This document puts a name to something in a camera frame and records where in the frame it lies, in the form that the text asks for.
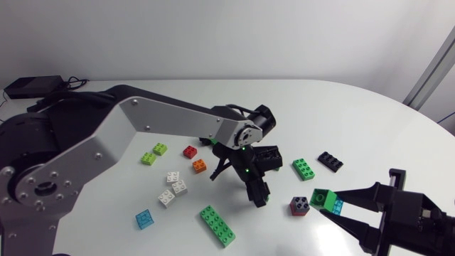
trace lime green lego brick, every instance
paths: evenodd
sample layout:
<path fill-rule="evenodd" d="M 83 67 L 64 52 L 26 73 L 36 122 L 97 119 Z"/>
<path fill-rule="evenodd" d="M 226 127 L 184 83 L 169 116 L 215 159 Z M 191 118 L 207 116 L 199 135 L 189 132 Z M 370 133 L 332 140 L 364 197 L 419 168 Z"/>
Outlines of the lime green lego brick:
<path fill-rule="evenodd" d="M 145 153 L 141 158 L 141 163 L 146 165 L 152 165 L 155 162 L 156 155 L 152 153 Z"/>
<path fill-rule="evenodd" d="M 329 212 L 333 211 L 335 206 L 336 194 L 328 189 L 315 188 L 311 196 L 310 206 L 317 210 L 326 209 Z"/>
<path fill-rule="evenodd" d="M 305 162 L 304 159 L 294 160 L 292 166 L 296 169 L 297 173 L 300 175 L 300 178 L 303 181 L 308 181 L 309 179 L 314 178 L 313 170 L 311 170 L 310 166 Z"/>
<path fill-rule="evenodd" d="M 168 150 L 168 147 L 165 144 L 158 143 L 154 147 L 154 153 L 159 155 L 159 156 L 164 155 L 164 152 L 166 152 L 166 150 Z"/>
<path fill-rule="evenodd" d="M 200 212 L 200 216 L 224 247 L 227 247 L 235 239 L 234 232 L 226 225 L 212 206 L 205 207 Z"/>

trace red lego brick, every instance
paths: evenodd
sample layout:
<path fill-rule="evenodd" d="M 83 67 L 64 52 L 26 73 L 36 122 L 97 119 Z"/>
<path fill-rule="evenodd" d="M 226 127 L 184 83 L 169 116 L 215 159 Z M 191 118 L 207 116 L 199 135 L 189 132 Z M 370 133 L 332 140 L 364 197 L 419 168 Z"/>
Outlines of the red lego brick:
<path fill-rule="evenodd" d="M 187 146 L 186 149 L 183 150 L 183 155 L 188 157 L 189 159 L 192 159 L 197 153 L 198 150 L 193 148 L 192 146 Z"/>

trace white table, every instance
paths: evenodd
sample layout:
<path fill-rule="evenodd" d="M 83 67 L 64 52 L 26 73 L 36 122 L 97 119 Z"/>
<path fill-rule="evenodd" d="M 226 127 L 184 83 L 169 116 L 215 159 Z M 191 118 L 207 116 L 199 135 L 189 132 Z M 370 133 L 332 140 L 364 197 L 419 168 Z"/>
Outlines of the white table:
<path fill-rule="evenodd" d="M 128 84 L 204 107 L 264 104 L 277 126 L 257 145 L 278 145 L 284 165 L 268 171 L 271 196 L 256 208 L 233 169 L 209 179 L 218 159 L 196 138 L 137 134 L 122 160 L 88 183 L 74 210 L 58 229 L 55 253 L 87 255 L 362 255 L 358 241 L 311 209 L 305 217 L 289 213 L 293 196 L 310 197 L 314 188 L 332 191 L 388 184 L 390 168 L 407 170 L 405 189 L 429 196 L 455 215 L 451 165 L 455 138 L 414 110 L 357 87 L 315 80 L 160 80 L 90 82 L 82 90 L 106 90 Z M 14 100 L 0 118 L 19 114 L 35 100 Z M 152 167 L 139 159 L 157 142 L 168 146 Z M 198 148 L 208 170 L 195 174 L 182 151 Z M 328 151 L 344 162 L 333 173 L 317 162 Z M 291 167 L 305 158 L 316 177 L 301 181 Z M 166 188 L 166 172 L 180 171 L 188 194 L 165 209 L 157 197 Z M 237 238 L 223 249 L 199 212 L 212 205 Z M 155 223 L 139 230 L 135 215 L 149 209 Z M 377 227 L 380 214 L 345 204 L 341 213 Z M 391 255 L 412 255 L 393 248 Z"/>

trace light blue lego brick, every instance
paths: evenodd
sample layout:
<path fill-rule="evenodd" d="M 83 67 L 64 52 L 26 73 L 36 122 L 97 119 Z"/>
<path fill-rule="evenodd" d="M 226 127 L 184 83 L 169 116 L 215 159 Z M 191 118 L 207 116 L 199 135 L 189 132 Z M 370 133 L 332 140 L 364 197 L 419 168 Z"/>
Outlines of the light blue lego brick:
<path fill-rule="evenodd" d="M 136 215 L 136 221 L 137 225 L 139 225 L 139 228 L 142 230 L 155 223 L 154 219 L 151 218 L 149 210 L 145 210 L 142 213 Z"/>
<path fill-rule="evenodd" d="M 343 208 L 343 200 L 341 200 L 338 196 L 336 197 L 335 204 L 333 205 L 332 213 L 336 215 L 341 214 L 341 209 Z"/>

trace green 2x4 lego brick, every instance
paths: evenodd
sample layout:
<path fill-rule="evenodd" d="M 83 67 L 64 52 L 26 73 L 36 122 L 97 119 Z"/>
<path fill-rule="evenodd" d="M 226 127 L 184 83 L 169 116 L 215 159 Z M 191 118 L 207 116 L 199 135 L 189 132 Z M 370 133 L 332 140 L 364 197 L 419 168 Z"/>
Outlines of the green 2x4 lego brick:
<path fill-rule="evenodd" d="M 326 209 L 332 212 L 336 197 L 336 194 L 328 189 L 315 188 L 311 196 L 310 206 L 313 206 L 317 210 Z"/>
<path fill-rule="evenodd" d="M 168 150 L 168 147 L 165 144 L 158 143 L 154 147 L 154 153 L 159 156 L 162 156 L 164 154 L 164 152 L 166 152 L 166 150 Z"/>
<path fill-rule="evenodd" d="M 224 245 L 228 246 L 234 239 L 234 232 L 226 225 L 212 206 L 207 206 L 200 212 L 201 218 L 207 223 L 216 237 Z"/>
<path fill-rule="evenodd" d="M 156 156 L 152 153 L 145 153 L 141 158 L 141 163 L 152 165 L 155 162 Z"/>
<path fill-rule="evenodd" d="M 305 162 L 304 159 L 294 160 L 292 166 L 296 169 L 297 173 L 300 175 L 300 178 L 303 181 L 308 181 L 309 179 L 314 178 L 313 170 L 311 170 L 310 166 Z"/>

